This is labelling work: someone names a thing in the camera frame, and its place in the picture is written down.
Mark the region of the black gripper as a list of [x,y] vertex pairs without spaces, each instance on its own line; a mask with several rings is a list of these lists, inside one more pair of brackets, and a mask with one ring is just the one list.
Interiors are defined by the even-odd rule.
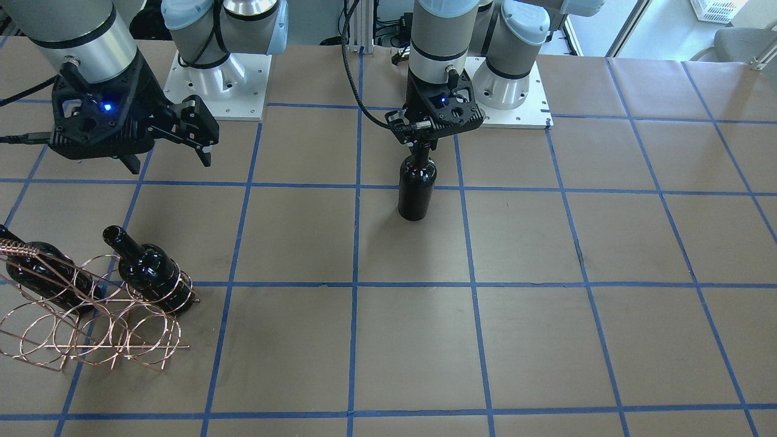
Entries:
[[441,84],[424,82],[409,71],[402,110],[385,114],[398,141],[413,142],[413,155],[424,153],[426,141],[428,149],[436,151],[439,138],[477,129],[484,118],[464,70],[445,73]]
[[90,84],[74,61],[60,67],[51,103],[55,125],[48,146],[69,160],[116,158],[139,175],[138,155],[155,139],[191,147],[205,167],[219,143],[219,123],[202,97],[169,101],[141,52],[124,72]]

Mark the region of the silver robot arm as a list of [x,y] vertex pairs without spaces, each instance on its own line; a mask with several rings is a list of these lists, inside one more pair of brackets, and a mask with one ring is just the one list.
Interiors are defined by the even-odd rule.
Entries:
[[161,86],[111,1],[3,1],[50,62],[50,132],[2,137],[69,160],[110,157],[133,174],[159,138],[211,165],[219,121],[260,121],[273,55],[288,41],[285,1],[163,1],[177,60]]
[[602,1],[416,1],[402,108],[386,114],[413,158],[438,139],[514,115],[530,97],[552,16],[590,17]]

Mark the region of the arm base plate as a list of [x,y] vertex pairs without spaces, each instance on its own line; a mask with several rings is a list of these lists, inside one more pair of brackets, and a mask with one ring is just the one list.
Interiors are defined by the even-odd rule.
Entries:
[[217,121],[260,122],[272,60],[271,55],[231,53],[221,66],[195,69],[174,57],[163,89],[175,103],[200,96]]
[[475,101],[483,111],[483,127],[539,128],[554,124],[537,63],[528,76],[507,80],[495,75],[484,57],[468,57]]

